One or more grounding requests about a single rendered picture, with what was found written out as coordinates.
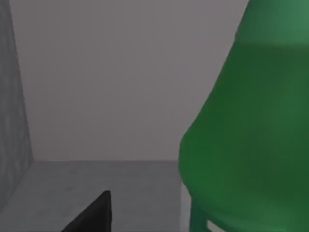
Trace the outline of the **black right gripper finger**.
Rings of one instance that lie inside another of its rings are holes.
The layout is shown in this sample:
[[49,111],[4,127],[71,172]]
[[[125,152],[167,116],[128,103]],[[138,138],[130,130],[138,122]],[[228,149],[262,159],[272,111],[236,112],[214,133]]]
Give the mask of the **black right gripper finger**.
[[112,232],[112,196],[103,191],[61,232]]

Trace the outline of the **green bottle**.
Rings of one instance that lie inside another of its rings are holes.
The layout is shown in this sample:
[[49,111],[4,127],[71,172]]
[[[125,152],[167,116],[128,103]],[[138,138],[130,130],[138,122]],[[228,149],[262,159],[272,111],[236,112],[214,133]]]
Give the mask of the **green bottle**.
[[189,232],[309,232],[309,0],[249,0],[178,169]]

